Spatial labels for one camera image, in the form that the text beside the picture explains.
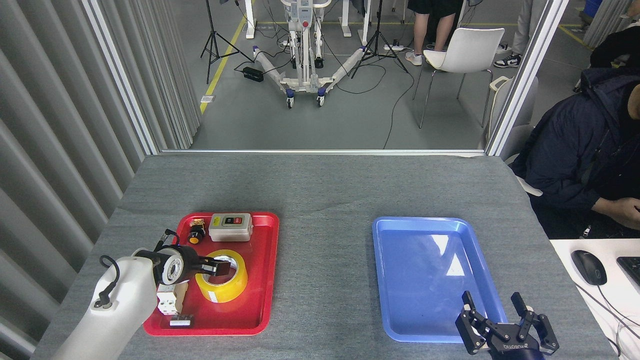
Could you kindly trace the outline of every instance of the gray table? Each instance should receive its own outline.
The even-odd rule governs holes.
[[[121,359],[466,359],[463,345],[399,343],[381,323],[371,224],[380,216],[458,217],[475,229],[510,321],[509,297],[546,313],[552,359],[615,359],[529,205],[499,158],[189,154],[147,158],[47,329],[47,359],[91,301],[101,254],[152,247],[198,211],[280,218],[271,321],[251,337],[153,337],[140,328]],[[324,275],[329,261],[335,275]],[[473,359],[489,359],[488,354]]]

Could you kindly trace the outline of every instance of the blue bin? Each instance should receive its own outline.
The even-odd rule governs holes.
[[[584,5],[584,13],[590,17],[595,17],[600,4],[602,4],[602,0],[587,0],[587,3]]]
[[[382,325],[396,341],[462,343],[456,318],[469,290],[477,310],[506,322],[471,225],[458,218],[381,217],[373,223]]]

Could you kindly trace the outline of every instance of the person's hand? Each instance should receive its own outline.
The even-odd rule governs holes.
[[[633,197],[624,197],[619,200],[599,198],[591,209],[607,215],[621,225],[640,230],[640,199]]]
[[[640,0],[633,0],[629,8],[627,8],[627,16],[634,17],[640,14]]]

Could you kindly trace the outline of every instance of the concrete floor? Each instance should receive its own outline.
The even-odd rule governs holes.
[[[354,79],[344,78],[339,83],[340,88],[334,88],[326,96],[323,107],[317,107],[315,94],[298,93],[294,107],[287,109],[285,95],[270,79],[256,83],[233,70],[238,65],[261,69],[250,63],[242,65],[246,58],[241,54],[218,60],[211,66],[212,78],[222,67],[219,79],[211,88],[205,82],[207,55],[200,58],[209,35],[205,2],[182,0],[173,4],[195,93],[205,95],[213,89],[215,95],[202,115],[192,149],[475,149],[478,145],[482,133],[479,121],[488,82],[485,72],[467,76],[460,101],[455,95],[461,75],[437,75],[422,129],[418,129],[417,121],[422,113],[431,70],[428,66],[411,65],[404,60],[404,54],[400,54],[400,58],[409,74],[394,59],[382,58],[374,65],[360,67]],[[318,70],[321,77],[331,76],[340,66],[336,59],[344,62],[360,46],[356,31],[362,28],[362,17],[350,7],[353,36],[345,38],[338,23],[342,2],[332,6],[327,7],[323,23],[325,61],[324,68]],[[393,2],[389,0],[383,3],[381,32],[389,42],[398,39],[400,44],[409,45],[413,37],[413,16],[407,11],[406,22],[401,24],[403,4],[396,3],[396,12],[391,12],[392,6]],[[520,6],[520,1],[513,0],[484,1],[476,7],[473,16],[468,14],[463,18],[463,23],[468,23],[470,28],[502,27],[505,29],[502,40],[510,43]],[[578,38],[582,36],[578,17],[582,7],[584,0],[571,0],[561,21],[564,28]],[[271,54],[280,51],[276,37],[286,38],[286,32],[279,30],[276,33],[275,29],[278,26],[286,28],[286,24],[273,24],[268,12],[271,9],[274,20],[283,22],[284,8],[279,1],[264,0],[254,4],[254,17],[258,19],[257,27],[262,33],[256,32],[251,40],[245,39],[241,27],[244,22],[242,1],[239,6],[232,1],[225,4],[212,1],[211,9],[214,26],[221,36],[232,42],[234,34],[241,29],[234,43],[249,57],[252,57],[253,45]],[[376,29],[373,20],[369,36]],[[227,44],[218,40],[220,54],[224,54]],[[540,87],[533,123],[557,101],[572,94],[580,71],[588,66],[590,53],[563,29],[556,31],[538,72]],[[508,54],[498,54],[495,59],[505,55]],[[272,63],[280,66],[288,59],[289,55],[282,53],[272,59]],[[515,68],[492,70],[494,78],[512,77],[517,72]],[[290,65],[279,71],[286,71],[288,77],[295,76]],[[422,79],[416,98],[412,100],[420,72]]]

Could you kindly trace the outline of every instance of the red tray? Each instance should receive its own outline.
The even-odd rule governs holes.
[[[182,314],[193,315],[190,328],[169,327],[171,316],[158,309],[143,324],[145,331],[153,336],[221,336],[256,335],[269,323],[273,276],[278,245],[278,217],[272,213],[250,213],[253,222],[251,240],[246,242],[213,242],[207,235],[196,245],[189,244],[198,255],[230,249],[242,255],[246,264],[248,281],[246,288],[234,300],[213,303],[202,296],[195,279],[189,280],[189,288],[182,303]],[[193,213],[185,216],[178,225],[181,244],[187,242],[189,223],[195,218],[204,218],[209,228],[213,213]]]

